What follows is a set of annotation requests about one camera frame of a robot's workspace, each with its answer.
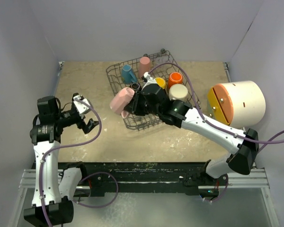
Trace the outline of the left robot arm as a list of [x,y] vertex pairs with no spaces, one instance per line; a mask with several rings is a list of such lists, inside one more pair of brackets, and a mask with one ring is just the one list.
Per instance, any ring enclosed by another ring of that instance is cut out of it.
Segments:
[[61,109],[60,100],[54,96],[38,99],[38,114],[33,119],[30,138],[35,153],[35,191],[32,207],[24,210],[24,219],[35,227],[53,227],[71,223],[74,216],[72,199],[77,185],[88,180],[82,162],[71,164],[58,178],[58,155],[64,128],[76,125],[85,134],[99,125],[85,115],[90,111],[90,101],[78,93],[73,94],[70,110]]

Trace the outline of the orange and yellow lid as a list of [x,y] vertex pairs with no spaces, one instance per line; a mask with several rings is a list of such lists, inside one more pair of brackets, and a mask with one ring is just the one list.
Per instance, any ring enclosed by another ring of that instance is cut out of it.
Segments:
[[233,104],[229,92],[224,84],[216,84],[211,87],[207,93],[208,111],[211,111],[212,117],[226,125],[230,125],[233,116]]

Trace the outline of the white cylinder container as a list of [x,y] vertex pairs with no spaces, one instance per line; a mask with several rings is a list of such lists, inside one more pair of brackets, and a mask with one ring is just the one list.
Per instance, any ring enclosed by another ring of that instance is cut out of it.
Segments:
[[229,92],[234,110],[229,126],[242,128],[260,122],[266,111],[266,101],[259,86],[250,80],[223,84]]

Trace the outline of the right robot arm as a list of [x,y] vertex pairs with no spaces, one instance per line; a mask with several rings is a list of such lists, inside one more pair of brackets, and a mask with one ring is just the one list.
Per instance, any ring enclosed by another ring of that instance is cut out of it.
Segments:
[[191,104],[170,100],[159,85],[145,86],[134,94],[124,110],[137,116],[156,115],[165,124],[196,132],[224,147],[227,155],[205,164],[201,180],[206,185],[212,185],[220,176],[232,172],[249,175],[253,167],[259,150],[255,143],[257,131],[243,131],[214,119],[206,120]]

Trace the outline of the clear glass cup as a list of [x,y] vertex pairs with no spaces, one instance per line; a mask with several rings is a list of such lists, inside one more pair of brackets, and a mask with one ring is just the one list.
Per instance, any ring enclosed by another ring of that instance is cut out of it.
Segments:
[[158,56],[154,59],[153,66],[157,67],[158,65],[161,65],[163,63],[166,63],[169,60],[169,57],[167,55],[164,56]]

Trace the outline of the yellow mug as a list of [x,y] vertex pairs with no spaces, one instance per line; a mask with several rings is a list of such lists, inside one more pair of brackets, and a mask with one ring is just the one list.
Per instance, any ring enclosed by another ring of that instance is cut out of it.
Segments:
[[166,83],[166,81],[165,81],[163,78],[157,77],[157,78],[155,78],[155,80],[156,80],[157,84],[158,84],[162,89],[166,90],[167,83]]

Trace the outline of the aluminium frame rail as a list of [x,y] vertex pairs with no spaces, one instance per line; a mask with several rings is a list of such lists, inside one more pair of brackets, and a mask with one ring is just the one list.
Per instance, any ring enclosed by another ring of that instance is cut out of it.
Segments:
[[[35,189],[34,169],[25,169],[20,181],[19,189]],[[150,185],[150,184],[172,184],[180,182],[118,182],[119,186],[124,185]],[[249,175],[228,174],[228,188],[269,188],[268,179],[264,169],[253,169]]]

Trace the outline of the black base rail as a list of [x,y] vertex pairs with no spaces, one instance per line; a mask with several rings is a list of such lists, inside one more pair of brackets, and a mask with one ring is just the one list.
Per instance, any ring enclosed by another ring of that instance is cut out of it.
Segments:
[[105,193],[184,193],[217,198],[221,189],[238,186],[238,173],[214,179],[205,173],[206,162],[72,162],[36,161],[33,205],[70,201],[76,190],[91,197]]

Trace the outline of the black mug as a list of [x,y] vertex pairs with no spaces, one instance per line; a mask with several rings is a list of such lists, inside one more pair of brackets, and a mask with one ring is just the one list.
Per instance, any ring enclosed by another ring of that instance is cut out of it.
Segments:
[[134,82],[130,85],[130,88],[135,92],[141,91],[141,85],[138,82]]

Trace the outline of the pink mug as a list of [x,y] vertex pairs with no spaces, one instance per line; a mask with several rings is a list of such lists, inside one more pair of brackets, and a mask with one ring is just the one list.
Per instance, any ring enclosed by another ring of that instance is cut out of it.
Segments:
[[122,116],[123,119],[127,118],[130,113],[124,108],[130,103],[135,91],[130,87],[122,88],[110,102],[110,109],[117,115]]

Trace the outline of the pink tumbler cup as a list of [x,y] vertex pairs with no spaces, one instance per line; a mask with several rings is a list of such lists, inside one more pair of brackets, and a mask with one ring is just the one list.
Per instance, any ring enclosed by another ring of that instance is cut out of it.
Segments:
[[140,58],[139,67],[138,67],[138,76],[142,78],[145,72],[150,71],[151,61],[149,57],[143,56]]

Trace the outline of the white cat mug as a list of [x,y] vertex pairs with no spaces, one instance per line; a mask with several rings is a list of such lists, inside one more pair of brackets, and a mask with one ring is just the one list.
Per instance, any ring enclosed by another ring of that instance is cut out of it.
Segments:
[[188,96],[188,89],[183,84],[174,84],[169,89],[170,100],[185,101]]

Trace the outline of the blue mug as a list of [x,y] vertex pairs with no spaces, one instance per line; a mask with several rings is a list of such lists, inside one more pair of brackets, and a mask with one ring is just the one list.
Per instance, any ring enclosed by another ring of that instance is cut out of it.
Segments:
[[131,84],[138,82],[138,79],[132,69],[132,67],[128,64],[124,65],[121,70],[121,77],[125,84]]

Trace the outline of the orange mug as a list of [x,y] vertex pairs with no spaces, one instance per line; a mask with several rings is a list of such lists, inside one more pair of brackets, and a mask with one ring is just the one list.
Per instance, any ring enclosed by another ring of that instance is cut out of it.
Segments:
[[182,84],[183,76],[179,72],[172,72],[168,78],[168,89],[170,89],[175,84]]

